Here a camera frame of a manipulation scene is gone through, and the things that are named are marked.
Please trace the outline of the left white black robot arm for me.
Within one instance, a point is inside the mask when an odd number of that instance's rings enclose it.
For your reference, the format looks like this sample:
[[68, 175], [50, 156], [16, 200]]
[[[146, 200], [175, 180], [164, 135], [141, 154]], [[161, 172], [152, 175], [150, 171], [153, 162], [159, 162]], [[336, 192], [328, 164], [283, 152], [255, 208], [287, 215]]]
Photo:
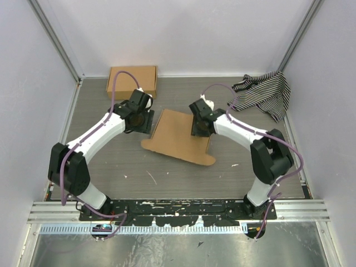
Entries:
[[108, 142], [120, 134], [149, 134], [152, 127], [154, 100], [138, 88], [128, 100], [112, 103], [111, 107], [83, 135], [67, 144], [52, 147], [48, 179], [61, 190], [61, 203], [72, 198], [89, 210], [98, 220], [116, 218], [110, 198], [91, 181], [88, 164]]

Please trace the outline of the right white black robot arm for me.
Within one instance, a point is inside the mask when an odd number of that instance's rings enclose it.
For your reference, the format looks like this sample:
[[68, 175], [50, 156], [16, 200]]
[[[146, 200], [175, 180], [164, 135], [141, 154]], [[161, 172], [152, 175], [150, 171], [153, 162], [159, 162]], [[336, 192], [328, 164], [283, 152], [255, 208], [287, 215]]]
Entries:
[[250, 151], [255, 180], [244, 196], [243, 209], [248, 218], [258, 219], [264, 213], [277, 179], [294, 166], [288, 144], [277, 129], [265, 131], [252, 127], [225, 110], [214, 111], [212, 107], [213, 103], [203, 98], [189, 105], [193, 114], [191, 134], [225, 136]]

